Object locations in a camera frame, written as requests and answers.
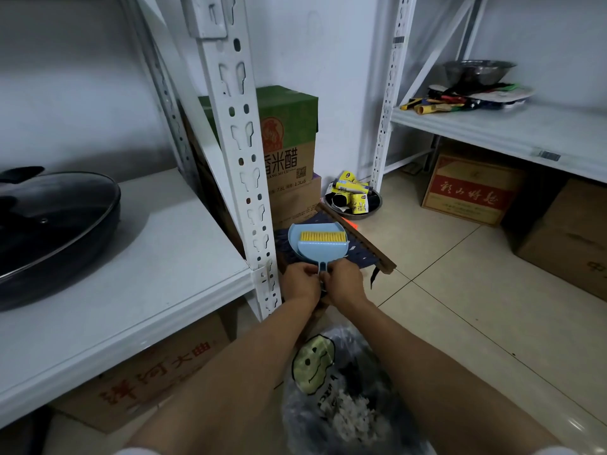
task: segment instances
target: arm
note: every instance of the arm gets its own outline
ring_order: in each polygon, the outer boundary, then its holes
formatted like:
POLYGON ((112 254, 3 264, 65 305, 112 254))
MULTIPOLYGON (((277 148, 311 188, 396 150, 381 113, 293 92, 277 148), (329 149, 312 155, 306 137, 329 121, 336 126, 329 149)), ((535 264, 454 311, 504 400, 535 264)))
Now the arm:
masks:
POLYGON ((414 336, 364 295, 341 259, 321 278, 333 304, 365 337, 439 455, 531 455, 558 440, 497 390, 414 336))
POLYGON ((307 263, 287 267, 282 279, 286 302, 189 379, 127 446, 162 455, 231 453, 268 403, 320 298, 317 270, 307 263))

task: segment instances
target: stainless steel bowl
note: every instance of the stainless steel bowl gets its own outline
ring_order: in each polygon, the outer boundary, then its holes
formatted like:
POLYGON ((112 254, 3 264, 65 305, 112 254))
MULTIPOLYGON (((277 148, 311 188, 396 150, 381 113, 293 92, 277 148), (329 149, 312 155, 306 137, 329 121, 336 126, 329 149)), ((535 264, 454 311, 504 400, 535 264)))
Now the stainless steel bowl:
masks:
POLYGON ((512 67, 505 60, 451 60, 444 64, 449 86, 459 82, 492 85, 499 83, 512 67))
POLYGON ((342 217, 344 217, 348 220, 362 220, 364 218, 370 217, 371 215, 375 214, 383 205, 383 200, 381 199, 381 195, 373 189, 371 189, 371 191, 373 192, 374 195, 377 195, 377 197, 379 198, 379 204, 375 209, 373 209, 368 214, 348 214, 347 212, 342 212, 341 209, 338 208, 337 206, 333 206, 333 203, 331 201, 327 201, 324 197, 322 200, 325 202, 325 204, 327 206, 329 206, 335 212, 340 214, 342 217))

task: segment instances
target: plastic bag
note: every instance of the plastic bag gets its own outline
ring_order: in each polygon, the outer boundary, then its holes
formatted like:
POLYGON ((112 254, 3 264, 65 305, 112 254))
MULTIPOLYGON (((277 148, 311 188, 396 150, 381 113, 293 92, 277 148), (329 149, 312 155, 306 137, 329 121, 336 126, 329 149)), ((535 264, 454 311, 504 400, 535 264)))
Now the plastic bag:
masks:
POLYGON ((311 337, 295 354, 285 379, 282 419, 295 455, 427 452, 413 415, 350 326, 311 337))

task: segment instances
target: hand brush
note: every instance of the hand brush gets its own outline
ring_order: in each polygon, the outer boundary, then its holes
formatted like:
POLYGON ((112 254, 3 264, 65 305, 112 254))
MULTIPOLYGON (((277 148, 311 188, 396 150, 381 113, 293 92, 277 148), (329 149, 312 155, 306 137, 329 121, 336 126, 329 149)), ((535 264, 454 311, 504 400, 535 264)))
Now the hand brush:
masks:
POLYGON ((303 257, 318 262, 321 272, 328 271, 329 262, 345 257, 349 245, 345 232, 302 231, 297 248, 303 257))

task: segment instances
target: metal shelving unit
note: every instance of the metal shelving unit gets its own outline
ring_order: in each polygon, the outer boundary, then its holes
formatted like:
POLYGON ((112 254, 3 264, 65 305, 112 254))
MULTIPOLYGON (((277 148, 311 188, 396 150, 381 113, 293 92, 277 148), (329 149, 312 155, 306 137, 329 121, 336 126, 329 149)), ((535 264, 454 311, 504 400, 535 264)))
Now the metal shelving unit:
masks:
POLYGON ((235 298, 246 297, 259 320, 280 305, 245 2, 182 0, 219 145, 167 1, 118 0, 158 94, 179 172, 121 183, 121 222, 103 261, 65 290, 0 313, 0 361, 8 370, 0 379, 0 427, 235 298), (239 229, 244 259, 192 191, 202 193, 176 96, 239 229))
POLYGON ((524 160, 550 166, 583 177, 607 182, 607 157, 604 140, 607 137, 607 116, 560 106, 528 102, 508 111, 474 110, 473 112, 434 113, 418 115, 398 107, 414 97, 428 72, 435 65, 459 24, 466 19, 458 59, 468 59, 487 0, 463 0, 458 11, 436 39, 413 84, 398 103, 402 71, 406 63, 407 44, 411 32, 416 0, 399 0, 395 35, 389 59, 385 98, 375 145, 371 184, 380 190, 383 175, 434 152, 438 137, 450 137, 462 142, 502 152, 524 160), (404 160, 385 165, 391 132, 395 125, 421 129, 435 134, 430 148, 404 160))

